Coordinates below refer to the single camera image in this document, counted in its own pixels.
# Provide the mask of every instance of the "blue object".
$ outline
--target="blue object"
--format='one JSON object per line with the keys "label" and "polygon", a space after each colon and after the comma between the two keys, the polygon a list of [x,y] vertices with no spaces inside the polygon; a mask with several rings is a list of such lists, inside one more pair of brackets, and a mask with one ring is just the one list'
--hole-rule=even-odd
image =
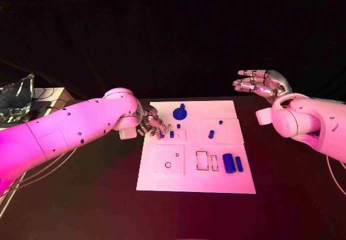
{"label": "blue object", "polygon": [[210,139],[214,137],[214,131],[213,131],[213,130],[210,130],[207,137],[209,137]]}
{"label": "blue object", "polygon": [[174,109],[173,111],[173,118],[175,120],[183,120],[187,116],[187,112],[186,112],[186,106],[184,104],[181,103],[180,104],[180,107]]}
{"label": "blue object", "polygon": [[242,166],[240,158],[237,156],[235,157],[235,162],[236,162],[237,171],[242,172],[243,166]]}
{"label": "blue object", "polygon": [[223,159],[223,165],[224,165],[224,173],[226,174],[235,173],[236,166],[235,166],[232,154],[230,153],[223,154],[222,159]]}

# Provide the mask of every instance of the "blue cylinder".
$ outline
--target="blue cylinder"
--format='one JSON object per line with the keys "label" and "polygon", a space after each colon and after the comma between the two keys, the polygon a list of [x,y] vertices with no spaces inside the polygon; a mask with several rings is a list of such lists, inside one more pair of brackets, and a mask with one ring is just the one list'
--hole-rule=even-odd
{"label": "blue cylinder", "polygon": [[243,171],[243,166],[242,166],[242,162],[240,162],[240,157],[235,157],[235,162],[236,162],[236,167],[237,167],[237,171],[242,172]]}
{"label": "blue cylinder", "polygon": [[224,173],[226,174],[235,173],[236,166],[235,166],[232,154],[230,153],[223,154],[222,159],[223,159],[223,165],[224,165]]}
{"label": "blue cylinder", "polygon": [[207,137],[209,137],[210,139],[214,137],[214,131],[213,131],[213,130],[210,130]]}

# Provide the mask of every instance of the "black backdrop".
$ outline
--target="black backdrop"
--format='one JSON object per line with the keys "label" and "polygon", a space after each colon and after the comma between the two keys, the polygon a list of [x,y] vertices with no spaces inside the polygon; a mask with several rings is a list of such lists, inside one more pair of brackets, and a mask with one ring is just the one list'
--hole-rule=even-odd
{"label": "black backdrop", "polygon": [[328,2],[0,0],[0,82],[34,72],[80,99],[113,87],[233,96],[237,70],[275,69],[295,92],[346,101],[344,7]]}

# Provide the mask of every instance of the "white wire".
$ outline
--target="white wire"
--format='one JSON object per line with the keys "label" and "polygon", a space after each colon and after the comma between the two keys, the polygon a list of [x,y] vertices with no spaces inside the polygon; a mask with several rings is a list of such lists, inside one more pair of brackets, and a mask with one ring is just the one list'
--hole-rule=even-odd
{"label": "white wire", "polygon": [[34,176],[37,176],[56,162],[57,160],[63,157],[66,153],[63,153],[51,162],[50,164],[39,171],[36,172],[31,176],[28,176],[26,179],[20,180],[15,184],[21,184],[26,182],[28,179],[31,179]]}
{"label": "white wire", "polygon": [[344,190],[341,189],[341,187],[340,187],[340,185],[338,185],[338,183],[337,183],[337,180],[335,180],[335,177],[334,177],[334,174],[333,174],[331,168],[330,168],[330,159],[328,159],[328,156],[327,156],[327,155],[325,155],[325,163],[327,163],[328,171],[330,171],[330,174],[331,174],[331,177],[333,177],[333,181],[334,181],[334,183],[335,183],[335,185],[337,185],[340,191],[341,191],[343,194],[346,195],[346,192],[344,192]]}
{"label": "white wire", "polygon": [[343,163],[343,162],[340,162],[340,164],[341,164],[341,166],[343,166],[343,168],[344,168],[344,170],[346,170],[346,166],[344,166],[344,163]]}
{"label": "white wire", "polygon": [[62,164],[67,161],[67,159],[70,158],[72,154],[75,153],[76,149],[72,151],[72,153],[69,154],[69,156],[66,157],[66,159],[62,161],[62,163],[56,166],[56,168],[49,172],[46,173],[43,176],[40,176],[37,179],[34,179],[33,181],[30,181],[28,183],[26,183],[24,185],[21,186],[17,186],[15,188],[11,188],[10,191],[7,191],[2,195],[0,195],[0,198],[7,195],[8,193],[11,193],[13,191],[15,191],[17,189],[23,188],[24,186],[27,186],[28,184],[34,183],[36,181],[39,181],[43,177],[46,177],[60,166]]}

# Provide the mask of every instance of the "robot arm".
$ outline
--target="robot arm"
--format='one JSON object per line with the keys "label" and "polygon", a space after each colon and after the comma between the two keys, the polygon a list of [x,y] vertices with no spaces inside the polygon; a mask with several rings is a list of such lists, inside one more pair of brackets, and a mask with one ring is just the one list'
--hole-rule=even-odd
{"label": "robot arm", "polygon": [[83,101],[47,116],[0,131],[0,195],[34,166],[88,144],[111,129],[129,139],[151,129],[160,138],[165,126],[152,107],[142,109],[132,92],[115,88],[103,98]]}
{"label": "robot arm", "polygon": [[285,138],[346,163],[346,105],[292,93],[285,77],[273,70],[243,70],[250,76],[233,81],[236,91],[265,97],[271,107],[256,111],[259,125],[272,124]]}

